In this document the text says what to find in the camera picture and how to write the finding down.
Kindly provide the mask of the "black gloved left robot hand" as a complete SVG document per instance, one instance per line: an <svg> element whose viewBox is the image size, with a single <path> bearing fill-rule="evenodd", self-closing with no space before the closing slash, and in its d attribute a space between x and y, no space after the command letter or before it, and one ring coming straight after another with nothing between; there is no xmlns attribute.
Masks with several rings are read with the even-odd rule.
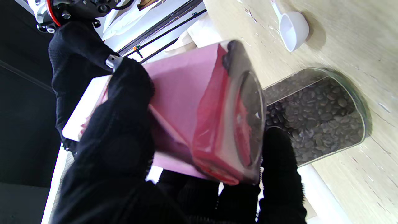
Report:
<svg viewBox="0 0 398 224"><path fill-rule="evenodd" d="M110 99L94 112L61 187L56 224L305 224L307 210L290 138L270 127L263 145L264 184L224 187L171 171L145 181L155 146L147 108L154 88L138 62L125 59Z"/></svg>

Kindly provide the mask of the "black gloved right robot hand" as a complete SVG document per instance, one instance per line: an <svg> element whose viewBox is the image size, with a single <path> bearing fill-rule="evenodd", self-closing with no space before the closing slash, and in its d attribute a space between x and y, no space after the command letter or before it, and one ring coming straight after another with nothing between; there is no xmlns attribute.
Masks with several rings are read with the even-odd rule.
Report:
<svg viewBox="0 0 398 224"><path fill-rule="evenodd" d="M53 69L52 88L56 96L56 124L67 151L77 154L77 142L67 139L62 131L93 78L106 76L110 55L118 55L101 40L92 25L79 21L59 27L49 43Z"/></svg>

